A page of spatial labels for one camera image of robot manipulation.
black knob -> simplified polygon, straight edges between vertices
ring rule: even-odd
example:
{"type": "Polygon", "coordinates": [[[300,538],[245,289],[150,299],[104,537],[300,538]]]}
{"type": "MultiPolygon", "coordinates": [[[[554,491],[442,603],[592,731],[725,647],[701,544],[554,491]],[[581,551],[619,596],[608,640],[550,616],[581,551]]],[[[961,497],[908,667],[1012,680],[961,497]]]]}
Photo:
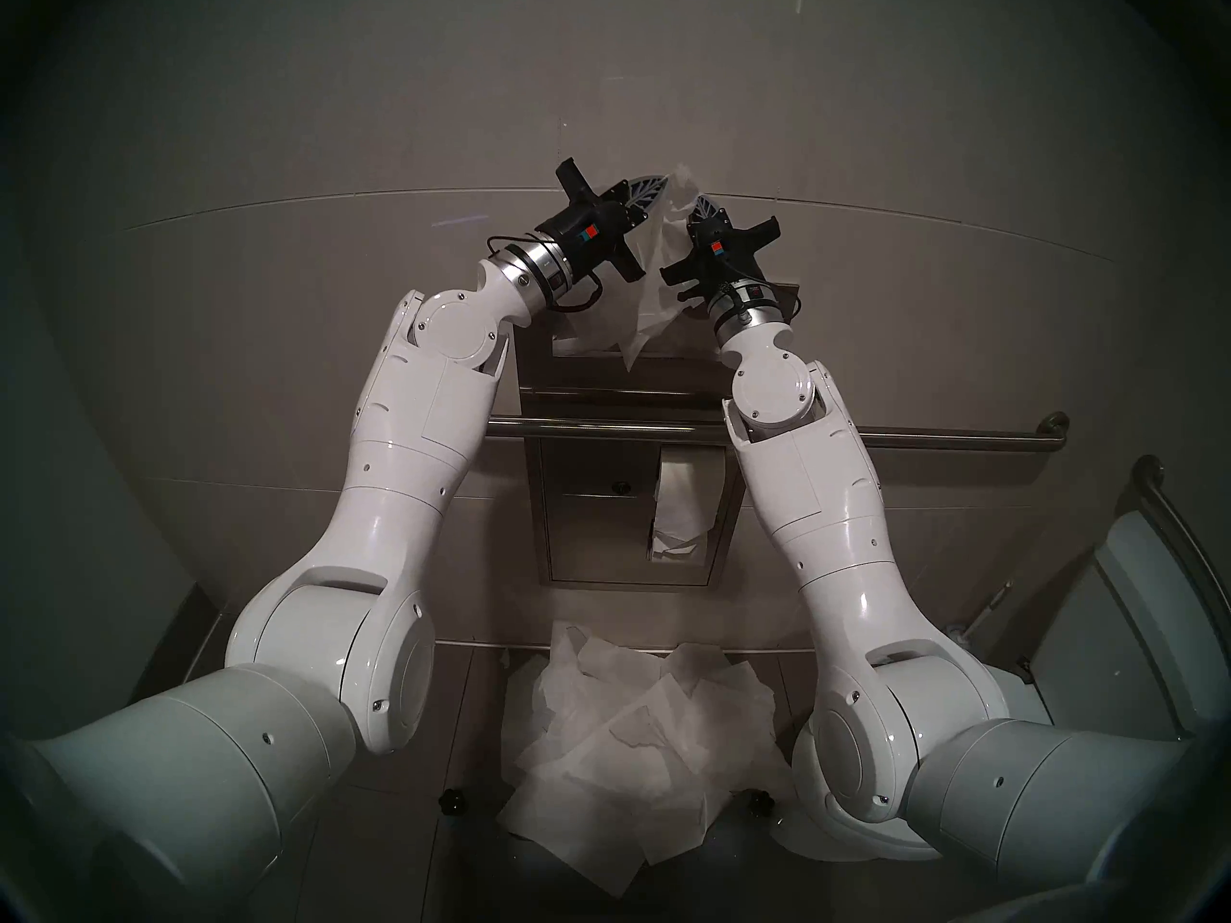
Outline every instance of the black knob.
{"type": "Polygon", "coordinates": [[[446,817],[460,817],[465,813],[465,794],[458,788],[446,790],[437,804],[441,805],[441,813],[446,817]]]}
{"type": "Polygon", "coordinates": [[[752,791],[752,796],[748,797],[748,813],[757,818],[773,816],[773,797],[768,791],[752,791]]]}

stainless steel grab bar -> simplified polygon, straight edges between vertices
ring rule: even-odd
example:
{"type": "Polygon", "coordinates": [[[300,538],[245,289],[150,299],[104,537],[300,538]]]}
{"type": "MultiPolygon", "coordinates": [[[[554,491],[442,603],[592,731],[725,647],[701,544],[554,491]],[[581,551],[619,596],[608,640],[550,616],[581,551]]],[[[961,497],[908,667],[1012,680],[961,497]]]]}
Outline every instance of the stainless steel grab bar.
{"type": "Polygon", "coordinates": [[[1133,464],[1133,485],[1146,500],[1146,513],[1153,521],[1163,541],[1171,546],[1181,567],[1188,572],[1198,597],[1209,610],[1210,620],[1219,633],[1222,653],[1231,663],[1231,596],[1222,583],[1209,554],[1201,548],[1197,535],[1184,522],[1167,493],[1162,491],[1163,468],[1158,457],[1146,454],[1133,464]]]}
{"type": "MultiPolygon", "coordinates": [[[[982,430],[859,431],[869,449],[965,449],[979,453],[1055,453],[1069,437],[1069,417],[1049,415],[1033,433],[982,430]]],[[[495,438],[633,439],[652,443],[730,443],[726,425],[718,420],[577,420],[561,416],[492,416],[487,436],[495,438]]]]}

toilet paper roll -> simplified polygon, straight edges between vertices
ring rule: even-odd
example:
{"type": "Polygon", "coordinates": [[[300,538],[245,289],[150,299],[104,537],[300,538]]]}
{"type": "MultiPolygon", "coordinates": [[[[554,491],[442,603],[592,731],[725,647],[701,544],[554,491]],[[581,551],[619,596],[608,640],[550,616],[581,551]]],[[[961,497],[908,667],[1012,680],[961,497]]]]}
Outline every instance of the toilet paper roll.
{"type": "Polygon", "coordinates": [[[659,455],[654,490],[652,559],[698,561],[705,557],[705,534],[718,518],[726,481],[723,447],[665,446],[659,455]]]}

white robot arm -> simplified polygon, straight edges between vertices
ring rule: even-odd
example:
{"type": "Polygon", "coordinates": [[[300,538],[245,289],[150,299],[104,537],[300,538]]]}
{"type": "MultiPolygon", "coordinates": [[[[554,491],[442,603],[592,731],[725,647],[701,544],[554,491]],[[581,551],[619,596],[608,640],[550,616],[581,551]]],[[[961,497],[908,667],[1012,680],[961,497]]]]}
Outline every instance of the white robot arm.
{"type": "MultiPolygon", "coordinates": [[[[645,219],[628,182],[595,194],[571,159],[556,176],[569,206],[503,238],[478,289],[399,303],[355,410],[334,518],[244,609],[227,667],[50,741],[0,742],[75,875],[132,895],[121,916],[225,907],[342,774],[356,733],[374,753],[414,733],[435,646],[421,582],[486,430],[508,352],[501,324],[567,309],[560,298],[604,261],[644,276],[624,242],[645,219]]],[[[582,306],[597,300],[593,281],[582,306]]]]}
{"type": "Polygon", "coordinates": [[[571,159],[556,175],[569,207],[503,239],[480,262],[476,290],[401,300],[355,410],[329,528],[249,603],[228,645],[228,666],[273,665],[326,688],[374,753],[406,743],[427,695],[435,634],[420,588],[491,415],[508,352],[500,325],[560,309],[603,261],[627,281],[644,276],[624,242],[645,219],[627,207],[628,182],[596,196],[571,159]]]}
{"type": "Polygon", "coordinates": [[[835,797],[865,822],[899,815],[938,742],[1007,717],[987,669],[915,607],[894,561],[876,471],[828,370],[784,346],[790,326],[753,254],[778,234],[725,212],[691,225],[664,279],[696,279],[735,367],[728,430],[757,516],[799,583],[816,646],[812,719],[835,797]]]}
{"type": "MultiPolygon", "coordinates": [[[[833,378],[785,350],[777,286],[753,256],[778,238],[777,219],[737,230],[720,210],[688,231],[692,252],[662,276],[697,281],[681,298],[704,300],[735,368],[728,431],[811,623],[815,757],[810,772],[795,767],[805,810],[863,839],[891,838],[876,827],[902,817],[932,847],[1016,885],[1080,881],[1181,748],[1006,720],[988,669],[906,591],[876,471],[833,378]]],[[[804,759],[800,745],[795,754],[804,759]]],[[[934,855],[911,837],[915,854],[934,855]]]]}

white tiled wall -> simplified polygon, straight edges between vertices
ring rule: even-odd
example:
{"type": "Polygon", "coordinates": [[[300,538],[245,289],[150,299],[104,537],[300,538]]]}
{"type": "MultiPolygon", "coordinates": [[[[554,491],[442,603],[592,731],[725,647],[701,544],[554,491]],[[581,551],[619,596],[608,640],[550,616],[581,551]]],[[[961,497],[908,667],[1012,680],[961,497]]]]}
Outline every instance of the white tiled wall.
{"type": "MultiPolygon", "coordinates": [[[[228,608],[327,522],[396,298],[470,283],[487,234],[556,209],[571,155],[596,185],[682,161],[737,224],[776,213],[766,271],[803,284],[796,348],[857,422],[1071,414],[1087,448],[1041,475],[883,458],[937,621],[1099,460],[1206,145],[1117,0],[85,0],[12,134],[60,351],[228,608]]],[[[569,614],[627,644],[805,640],[750,512],[704,594],[543,589],[529,534],[519,444],[489,443],[433,561],[442,635],[539,641],[569,614]]]]}

